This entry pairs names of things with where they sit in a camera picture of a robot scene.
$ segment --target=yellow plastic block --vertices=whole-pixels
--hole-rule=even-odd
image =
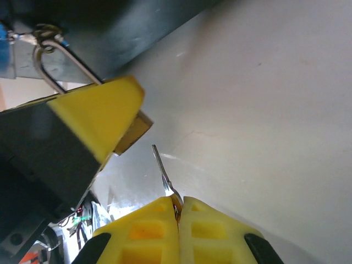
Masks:
[[[184,197],[179,224],[181,264],[257,264],[244,235],[262,234],[209,205]]]
[[[47,104],[105,164],[142,105],[144,91],[131,76],[89,85]]]
[[[111,234],[97,264],[179,264],[178,226],[170,197],[95,231]]]

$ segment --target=metal hook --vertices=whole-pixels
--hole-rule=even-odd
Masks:
[[[62,45],[60,42],[48,39],[43,40],[40,45],[35,46],[33,50],[33,64],[40,76],[46,81],[51,88],[59,94],[65,94],[67,91],[58,84],[54,78],[45,70],[42,63],[42,55],[46,53],[45,47],[53,47],[64,53],[74,64],[76,64],[83,73],[90,78],[95,84],[101,85],[103,81],[83,62],[81,61],[68,47]]]

